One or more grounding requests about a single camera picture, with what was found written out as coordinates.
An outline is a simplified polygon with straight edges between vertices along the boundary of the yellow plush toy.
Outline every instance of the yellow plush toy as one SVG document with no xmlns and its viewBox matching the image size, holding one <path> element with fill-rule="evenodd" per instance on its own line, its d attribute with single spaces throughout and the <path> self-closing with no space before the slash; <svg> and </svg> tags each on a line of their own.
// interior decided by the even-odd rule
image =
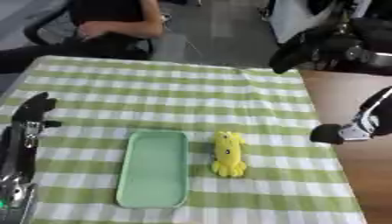
<svg viewBox="0 0 392 224">
<path fill-rule="evenodd" d="M 241 144 L 245 144 L 239 133 L 220 131 L 215 134 L 215 161 L 213 172 L 222 177 L 240 177 L 247 166 L 241 161 Z"/>
</svg>

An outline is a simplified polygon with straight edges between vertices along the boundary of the tablecloth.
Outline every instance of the tablecloth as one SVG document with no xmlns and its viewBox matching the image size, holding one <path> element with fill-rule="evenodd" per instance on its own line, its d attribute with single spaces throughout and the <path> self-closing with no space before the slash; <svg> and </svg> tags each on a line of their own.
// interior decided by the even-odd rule
<svg viewBox="0 0 392 224">
<path fill-rule="evenodd" d="M 319 122 L 296 71 L 44 57 L 0 108 L 0 128 L 43 91 L 59 99 L 49 118 L 64 126 L 42 135 L 33 224 L 365 223 L 333 149 L 308 140 Z M 136 130 L 180 130 L 189 138 L 183 206 L 116 204 L 127 140 Z M 245 139 L 243 178 L 211 172 L 218 130 Z"/>
</svg>

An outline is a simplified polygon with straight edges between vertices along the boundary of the green tray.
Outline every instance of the green tray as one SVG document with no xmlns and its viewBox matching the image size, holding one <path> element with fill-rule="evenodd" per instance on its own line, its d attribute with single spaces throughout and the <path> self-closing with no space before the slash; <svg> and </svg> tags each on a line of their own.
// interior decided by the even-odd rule
<svg viewBox="0 0 392 224">
<path fill-rule="evenodd" d="M 121 207 L 179 207 L 188 194 L 186 135 L 139 131 L 131 135 L 116 199 Z"/>
</svg>

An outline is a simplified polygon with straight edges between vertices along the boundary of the floor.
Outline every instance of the floor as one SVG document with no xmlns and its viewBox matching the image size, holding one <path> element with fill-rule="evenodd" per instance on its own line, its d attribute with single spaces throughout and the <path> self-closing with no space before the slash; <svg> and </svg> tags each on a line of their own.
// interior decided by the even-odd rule
<svg viewBox="0 0 392 224">
<path fill-rule="evenodd" d="M 42 11 L 63 0 L 2 0 L 0 49 L 28 44 L 22 29 Z M 277 45 L 268 23 L 257 7 L 266 0 L 196 0 L 186 5 L 161 3 L 171 22 L 155 40 L 154 60 L 231 67 L 266 67 Z M 0 93 L 18 77 L 0 75 Z"/>
</svg>

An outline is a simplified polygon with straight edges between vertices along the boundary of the table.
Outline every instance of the table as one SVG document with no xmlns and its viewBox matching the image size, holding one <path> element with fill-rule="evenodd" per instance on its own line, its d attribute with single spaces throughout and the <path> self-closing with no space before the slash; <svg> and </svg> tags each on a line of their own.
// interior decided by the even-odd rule
<svg viewBox="0 0 392 224">
<path fill-rule="evenodd" d="M 49 118 L 64 122 L 40 143 L 34 224 L 365 223 L 335 152 L 308 140 L 319 123 L 296 71 L 44 57 L 24 75 L 0 128 L 42 91 L 59 98 Z M 127 139 L 146 129 L 181 130 L 191 142 L 182 207 L 116 205 Z M 244 178 L 210 171 L 217 130 L 245 139 Z"/>
<path fill-rule="evenodd" d="M 304 83 L 323 123 L 346 123 L 392 77 L 303 71 Z M 371 224 L 392 223 L 392 138 L 377 137 L 335 147 L 345 174 Z"/>
</svg>

